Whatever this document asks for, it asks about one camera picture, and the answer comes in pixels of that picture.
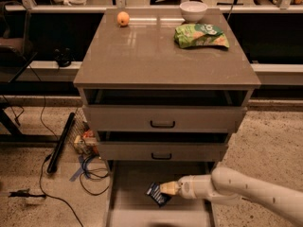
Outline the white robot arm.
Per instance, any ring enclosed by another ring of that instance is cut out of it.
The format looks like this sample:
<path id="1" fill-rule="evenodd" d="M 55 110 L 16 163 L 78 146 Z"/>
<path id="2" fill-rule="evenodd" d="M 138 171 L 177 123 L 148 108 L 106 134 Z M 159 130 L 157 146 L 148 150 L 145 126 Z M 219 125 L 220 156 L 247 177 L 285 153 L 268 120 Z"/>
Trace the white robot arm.
<path id="1" fill-rule="evenodd" d="M 248 177 L 225 166 L 216 167 L 208 175 L 187 175 L 177 181 L 161 183 L 160 192 L 223 205 L 236 204 L 245 197 L 292 224 L 303 226 L 302 192 Z"/>

